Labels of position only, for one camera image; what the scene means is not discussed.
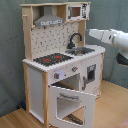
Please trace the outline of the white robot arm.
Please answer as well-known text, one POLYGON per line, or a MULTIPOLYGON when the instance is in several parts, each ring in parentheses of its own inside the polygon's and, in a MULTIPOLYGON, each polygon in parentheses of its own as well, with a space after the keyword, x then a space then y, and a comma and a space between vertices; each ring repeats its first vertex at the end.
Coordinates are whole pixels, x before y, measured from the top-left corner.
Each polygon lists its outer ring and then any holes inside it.
POLYGON ((114 29, 90 29, 89 35, 103 43, 120 48, 116 60, 119 64, 128 66, 128 33, 114 29))

